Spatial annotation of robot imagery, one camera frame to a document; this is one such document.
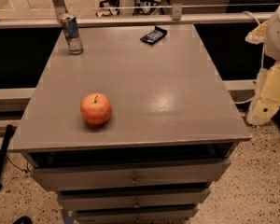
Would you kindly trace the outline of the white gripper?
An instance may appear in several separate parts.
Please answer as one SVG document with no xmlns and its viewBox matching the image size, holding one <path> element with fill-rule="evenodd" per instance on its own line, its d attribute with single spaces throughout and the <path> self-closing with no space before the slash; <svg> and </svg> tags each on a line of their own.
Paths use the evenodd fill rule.
<svg viewBox="0 0 280 224">
<path fill-rule="evenodd" d="M 267 72 L 260 97 L 264 100 L 254 99 L 248 108 L 246 120 L 251 125 L 268 123 L 280 109 L 280 61 Z"/>
</svg>

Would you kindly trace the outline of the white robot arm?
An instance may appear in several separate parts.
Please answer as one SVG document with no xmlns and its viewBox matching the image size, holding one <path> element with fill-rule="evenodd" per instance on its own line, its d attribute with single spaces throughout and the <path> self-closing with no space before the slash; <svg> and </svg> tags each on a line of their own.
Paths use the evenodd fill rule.
<svg viewBox="0 0 280 224">
<path fill-rule="evenodd" d="M 264 54 L 275 60 L 269 68 L 260 68 L 246 120 L 252 125 L 264 125 L 280 109 L 280 6 L 268 21 L 248 33 L 245 41 L 263 44 Z"/>
</svg>

